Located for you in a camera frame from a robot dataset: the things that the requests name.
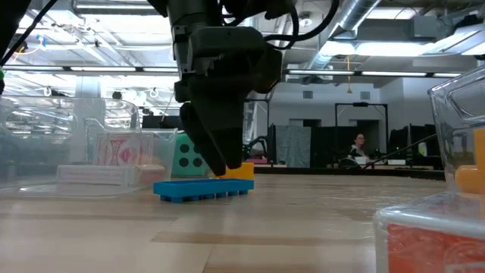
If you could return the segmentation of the blue long brick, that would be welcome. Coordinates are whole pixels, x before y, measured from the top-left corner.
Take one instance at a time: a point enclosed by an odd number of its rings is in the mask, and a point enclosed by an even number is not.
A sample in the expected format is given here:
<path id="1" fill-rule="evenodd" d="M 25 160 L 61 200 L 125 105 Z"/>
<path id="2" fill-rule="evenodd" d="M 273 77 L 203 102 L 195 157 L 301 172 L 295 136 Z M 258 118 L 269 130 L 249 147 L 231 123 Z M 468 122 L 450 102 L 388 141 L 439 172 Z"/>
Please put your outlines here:
<path id="1" fill-rule="evenodd" d="M 201 180 L 162 181 L 153 184 L 153 193 L 161 201 L 187 202 L 200 199 L 224 198 L 248 194 L 254 189 L 254 180 L 215 178 Z"/>

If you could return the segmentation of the tall clear plastic container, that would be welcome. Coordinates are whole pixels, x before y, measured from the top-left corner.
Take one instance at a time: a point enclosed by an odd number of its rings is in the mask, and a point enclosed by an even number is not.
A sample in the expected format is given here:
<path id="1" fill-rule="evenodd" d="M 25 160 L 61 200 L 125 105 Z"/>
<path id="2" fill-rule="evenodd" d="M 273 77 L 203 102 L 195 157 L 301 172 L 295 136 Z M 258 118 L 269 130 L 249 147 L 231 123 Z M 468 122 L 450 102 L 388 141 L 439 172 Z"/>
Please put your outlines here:
<path id="1" fill-rule="evenodd" d="M 143 129 L 137 107 L 115 99 L 0 97 L 0 196 L 119 196 L 149 185 L 122 187 L 59 183 L 59 165 L 96 165 L 96 143 L 104 133 L 140 133 L 139 165 L 153 165 L 154 134 Z"/>

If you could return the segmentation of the grey fabric partition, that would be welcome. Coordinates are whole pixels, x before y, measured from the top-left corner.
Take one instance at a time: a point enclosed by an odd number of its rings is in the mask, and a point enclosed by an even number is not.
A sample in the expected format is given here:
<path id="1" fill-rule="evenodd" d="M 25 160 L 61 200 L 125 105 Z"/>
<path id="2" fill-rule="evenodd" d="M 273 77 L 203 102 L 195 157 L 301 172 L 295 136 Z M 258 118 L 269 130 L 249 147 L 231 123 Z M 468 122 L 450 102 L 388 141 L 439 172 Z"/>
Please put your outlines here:
<path id="1" fill-rule="evenodd" d="M 288 168 L 309 168 L 311 128 L 277 125 L 275 129 L 277 162 Z"/>

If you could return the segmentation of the red patterned card deck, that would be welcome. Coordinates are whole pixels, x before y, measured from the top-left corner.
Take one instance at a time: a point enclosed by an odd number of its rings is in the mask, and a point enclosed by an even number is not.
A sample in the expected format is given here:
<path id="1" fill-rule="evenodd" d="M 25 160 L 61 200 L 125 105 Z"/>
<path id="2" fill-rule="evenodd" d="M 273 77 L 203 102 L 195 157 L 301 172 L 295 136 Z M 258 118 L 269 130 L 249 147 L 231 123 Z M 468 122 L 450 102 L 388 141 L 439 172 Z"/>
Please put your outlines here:
<path id="1" fill-rule="evenodd" d="M 142 142 L 140 133 L 104 133 L 96 143 L 95 164 L 101 166 L 139 165 Z"/>

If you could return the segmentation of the yellow single-stud block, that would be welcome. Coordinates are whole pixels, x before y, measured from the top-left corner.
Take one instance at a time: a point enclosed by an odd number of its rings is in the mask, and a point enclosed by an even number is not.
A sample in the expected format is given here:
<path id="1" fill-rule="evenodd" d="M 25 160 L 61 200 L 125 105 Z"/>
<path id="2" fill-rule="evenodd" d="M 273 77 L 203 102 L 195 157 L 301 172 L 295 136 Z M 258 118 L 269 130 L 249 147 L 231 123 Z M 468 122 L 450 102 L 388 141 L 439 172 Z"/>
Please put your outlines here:
<path id="1" fill-rule="evenodd" d="M 455 172 L 455 182 L 464 193 L 485 195 L 485 168 L 462 165 Z"/>

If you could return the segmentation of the long ceiling light strip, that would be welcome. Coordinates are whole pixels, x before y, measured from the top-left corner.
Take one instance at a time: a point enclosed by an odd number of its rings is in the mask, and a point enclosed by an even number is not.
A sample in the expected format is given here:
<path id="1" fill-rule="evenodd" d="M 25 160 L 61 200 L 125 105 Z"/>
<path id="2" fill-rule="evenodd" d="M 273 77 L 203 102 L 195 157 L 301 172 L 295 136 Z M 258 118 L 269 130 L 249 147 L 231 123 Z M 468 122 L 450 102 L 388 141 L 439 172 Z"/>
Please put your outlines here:
<path id="1" fill-rule="evenodd" d="M 83 66 L 40 66 L 40 65 L 5 65 L 4 71 L 28 71 L 48 74 L 166 74 L 177 75 L 175 67 L 83 67 Z M 435 77 L 453 78 L 460 73 L 453 72 L 399 72 L 399 71 L 339 71 L 283 69 L 282 74 L 297 76 L 351 76 L 351 77 Z"/>

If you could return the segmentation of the orange playing card deck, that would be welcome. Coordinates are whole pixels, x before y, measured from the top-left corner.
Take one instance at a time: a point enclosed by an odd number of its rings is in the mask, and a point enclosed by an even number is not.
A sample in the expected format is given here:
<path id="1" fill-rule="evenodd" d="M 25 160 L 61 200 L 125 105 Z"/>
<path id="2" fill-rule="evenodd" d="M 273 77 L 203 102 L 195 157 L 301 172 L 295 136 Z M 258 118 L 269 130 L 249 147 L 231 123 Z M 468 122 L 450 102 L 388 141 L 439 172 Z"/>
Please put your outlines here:
<path id="1" fill-rule="evenodd" d="M 485 196 L 439 193 L 376 211 L 377 273 L 485 273 Z"/>

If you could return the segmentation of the pink playing card deck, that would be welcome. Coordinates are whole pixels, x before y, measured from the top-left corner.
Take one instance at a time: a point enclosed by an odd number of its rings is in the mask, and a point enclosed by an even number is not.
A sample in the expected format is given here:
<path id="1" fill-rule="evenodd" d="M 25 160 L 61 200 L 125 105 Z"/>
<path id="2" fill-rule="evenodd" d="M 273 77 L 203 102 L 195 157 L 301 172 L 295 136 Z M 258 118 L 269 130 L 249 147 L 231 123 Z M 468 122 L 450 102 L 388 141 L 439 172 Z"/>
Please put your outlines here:
<path id="1" fill-rule="evenodd" d="M 122 187 L 149 185 L 165 178 L 161 165 L 59 165 L 59 183 L 101 184 Z"/>

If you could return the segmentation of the yellow stepped building block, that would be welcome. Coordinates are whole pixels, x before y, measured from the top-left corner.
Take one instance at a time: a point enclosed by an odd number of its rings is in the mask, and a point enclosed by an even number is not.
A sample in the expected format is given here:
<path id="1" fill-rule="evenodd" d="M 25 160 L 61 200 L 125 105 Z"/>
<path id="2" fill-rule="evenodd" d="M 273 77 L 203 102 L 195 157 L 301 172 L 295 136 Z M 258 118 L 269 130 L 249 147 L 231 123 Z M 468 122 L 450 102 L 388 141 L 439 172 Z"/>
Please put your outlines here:
<path id="1" fill-rule="evenodd" d="M 477 167 L 485 169 L 485 128 L 474 130 L 474 154 Z"/>
<path id="2" fill-rule="evenodd" d="M 252 162 L 243 162 L 239 168 L 227 168 L 225 174 L 219 176 L 219 178 L 254 180 L 255 166 Z"/>

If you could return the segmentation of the black wall monitor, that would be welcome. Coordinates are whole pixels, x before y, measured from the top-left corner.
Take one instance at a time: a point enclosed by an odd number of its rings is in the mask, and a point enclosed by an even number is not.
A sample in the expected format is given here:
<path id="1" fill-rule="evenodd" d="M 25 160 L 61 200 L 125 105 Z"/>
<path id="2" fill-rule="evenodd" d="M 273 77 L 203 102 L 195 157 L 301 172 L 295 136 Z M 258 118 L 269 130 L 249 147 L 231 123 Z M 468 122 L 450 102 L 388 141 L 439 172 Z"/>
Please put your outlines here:
<path id="1" fill-rule="evenodd" d="M 183 124 L 179 116 L 174 115 L 146 115 L 142 118 L 143 129 L 183 129 Z"/>

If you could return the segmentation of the clear rounded plastic bin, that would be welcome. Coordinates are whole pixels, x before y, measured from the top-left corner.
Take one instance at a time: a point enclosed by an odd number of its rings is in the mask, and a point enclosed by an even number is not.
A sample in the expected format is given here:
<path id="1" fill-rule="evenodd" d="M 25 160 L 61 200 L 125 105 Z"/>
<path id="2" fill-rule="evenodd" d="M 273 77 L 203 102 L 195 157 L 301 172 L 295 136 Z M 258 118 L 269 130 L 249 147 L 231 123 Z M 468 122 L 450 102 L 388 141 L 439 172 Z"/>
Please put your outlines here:
<path id="1" fill-rule="evenodd" d="M 449 189 L 460 191 L 455 172 L 477 165 L 474 130 L 485 128 L 485 64 L 428 90 Z"/>

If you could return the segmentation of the silver spiral air duct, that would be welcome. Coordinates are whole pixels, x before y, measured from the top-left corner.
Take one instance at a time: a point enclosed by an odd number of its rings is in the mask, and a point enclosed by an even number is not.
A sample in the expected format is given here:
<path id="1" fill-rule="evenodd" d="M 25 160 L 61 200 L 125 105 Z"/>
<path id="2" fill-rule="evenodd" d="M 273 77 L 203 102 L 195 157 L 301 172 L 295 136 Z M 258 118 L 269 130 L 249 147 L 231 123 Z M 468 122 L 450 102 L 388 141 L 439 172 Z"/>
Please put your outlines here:
<path id="1" fill-rule="evenodd" d="M 244 144 L 249 144 L 253 140 L 255 131 L 255 117 L 258 103 L 255 101 L 257 95 L 255 92 L 250 92 L 246 97 L 243 109 L 243 126 L 242 126 L 242 141 Z"/>
<path id="2" fill-rule="evenodd" d="M 382 0 L 343 0 L 343 6 L 330 22 L 329 26 L 318 35 L 318 52 L 305 69 L 323 70 L 336 53 L 324 51 L 330 40 L 340 34 L 350 33 L 356 36 L 358 27 Z"/>

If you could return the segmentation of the person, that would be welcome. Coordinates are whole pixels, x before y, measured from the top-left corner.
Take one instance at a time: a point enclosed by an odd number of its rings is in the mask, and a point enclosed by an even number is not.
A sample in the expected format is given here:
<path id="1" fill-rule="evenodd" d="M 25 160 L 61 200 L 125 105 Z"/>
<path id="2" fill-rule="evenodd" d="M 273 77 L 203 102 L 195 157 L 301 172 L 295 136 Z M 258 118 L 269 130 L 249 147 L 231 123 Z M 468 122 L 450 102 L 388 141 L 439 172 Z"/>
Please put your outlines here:
<path id="1" fill-rule="evenodd" d="M 360 168 L 360 165 L 366 165 L 369 162 L 369 158 L 364 151 L 365 136 L 362 133 L 358 133 L 354 139 L 354 143 L 348 152 L 349 163 L 347 167 L 350 169 Z"/>

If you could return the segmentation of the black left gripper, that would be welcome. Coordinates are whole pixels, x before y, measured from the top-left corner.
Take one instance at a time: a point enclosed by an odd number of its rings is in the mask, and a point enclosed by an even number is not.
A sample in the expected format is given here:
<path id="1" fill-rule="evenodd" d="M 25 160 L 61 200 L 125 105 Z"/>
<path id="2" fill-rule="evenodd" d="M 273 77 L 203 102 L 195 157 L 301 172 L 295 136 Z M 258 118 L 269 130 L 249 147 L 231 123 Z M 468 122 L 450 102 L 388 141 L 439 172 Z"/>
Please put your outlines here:
<path id="1" fill-rule="evenodd" d="M 244 99 L 265 93 L 266 42 L 252 27 L 172 27 L 183 128 L 216 176 L 242 164 Z M 196 110 L 190 103 L 196 104 Z"/>

